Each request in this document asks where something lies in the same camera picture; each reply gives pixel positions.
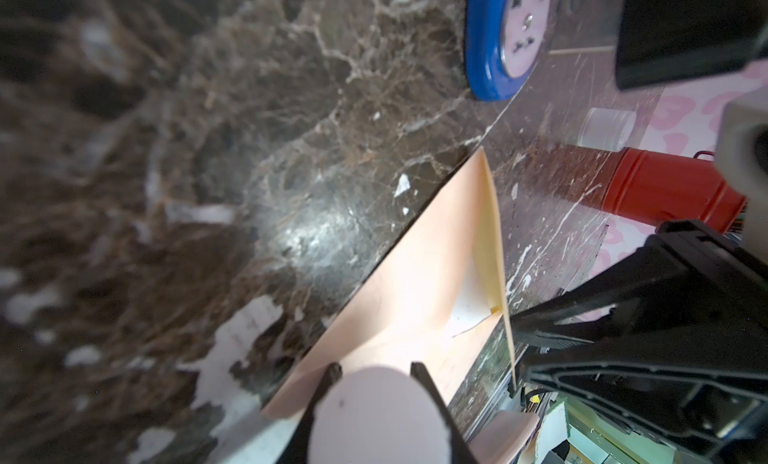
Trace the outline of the clear glue stick cap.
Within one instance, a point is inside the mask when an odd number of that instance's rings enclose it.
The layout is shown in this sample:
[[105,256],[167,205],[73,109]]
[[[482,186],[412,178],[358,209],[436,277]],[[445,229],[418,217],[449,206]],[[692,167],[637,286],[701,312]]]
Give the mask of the clear glue stick cap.
[[622,150],[636,124],[636,112],[591,108],[580,130],[577,145],[601,151]]

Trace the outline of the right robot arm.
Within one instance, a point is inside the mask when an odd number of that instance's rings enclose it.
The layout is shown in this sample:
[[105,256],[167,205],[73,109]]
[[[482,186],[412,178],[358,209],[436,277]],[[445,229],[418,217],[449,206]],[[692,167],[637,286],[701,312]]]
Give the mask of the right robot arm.
[[[745,68],[767,54],[767,0],[625,0],[622,90]],[[525,381],[710,463],[767,459],[767,92],[723,110],[719,174],[747,200],[740,242],[663,222],[576,289],[513,316],[540,347]]]

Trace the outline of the beige envelope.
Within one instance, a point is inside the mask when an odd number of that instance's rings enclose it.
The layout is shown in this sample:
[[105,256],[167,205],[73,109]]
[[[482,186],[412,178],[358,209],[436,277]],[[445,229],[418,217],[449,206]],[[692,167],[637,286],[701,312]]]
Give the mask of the beige envelope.
[[[446,323],[465,269],[474,260],[495,280],[496,312],[450,337]],[[437,192],[279,390],[264,406],[286,419],[309,403],[325,368],[346,374],[370,366],[403,372],[426,365],[445,402],[451,401],[500,322],[506,304],[498,199],[483,148]]]

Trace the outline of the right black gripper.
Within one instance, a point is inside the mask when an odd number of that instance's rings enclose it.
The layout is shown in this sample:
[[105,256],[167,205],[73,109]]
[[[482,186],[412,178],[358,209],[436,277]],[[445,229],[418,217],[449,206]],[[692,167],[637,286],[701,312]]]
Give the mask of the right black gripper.
[[[566,322],[642,295],[624,337],[594,343],[609,316]],[[662,224],[632,256],[510,326],[515,340],[558,350],[524,360],[528,382],[689,454],[766,462],[767,263],[703,223]]]

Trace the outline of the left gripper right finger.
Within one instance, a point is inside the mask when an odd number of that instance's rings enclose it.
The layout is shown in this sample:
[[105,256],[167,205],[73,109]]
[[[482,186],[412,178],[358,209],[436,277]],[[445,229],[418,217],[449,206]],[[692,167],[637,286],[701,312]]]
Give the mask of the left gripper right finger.
[[477,459],[472,454],[468,444],[464,441],[455,425],[426,365],[421,362],[412,362],[410,366],[410,376],[418,381],[426,390],[430,399],[437,407],[440,414],[441,426],[447,432],[447,443],[450,449],[450,463],[476,464]]

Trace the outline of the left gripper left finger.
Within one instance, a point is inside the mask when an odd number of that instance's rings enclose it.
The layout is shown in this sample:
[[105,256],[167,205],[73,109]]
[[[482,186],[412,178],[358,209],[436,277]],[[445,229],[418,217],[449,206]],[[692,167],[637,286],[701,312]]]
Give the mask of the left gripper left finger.
[[291,439],[277,459],[276,464],[306,464],[308,462],[309,441],[315,420],[314,409],[342,376],[343,370],[339,363],[331,363],[325,368]]

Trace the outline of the white glue stick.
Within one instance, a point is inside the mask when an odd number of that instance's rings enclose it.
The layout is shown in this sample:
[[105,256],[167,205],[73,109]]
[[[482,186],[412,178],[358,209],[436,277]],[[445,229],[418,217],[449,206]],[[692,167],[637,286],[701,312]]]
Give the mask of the white glue stick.
[[342,377],[316,405],[309,463],[449,463],[447,432],[426,390],[388,367]]

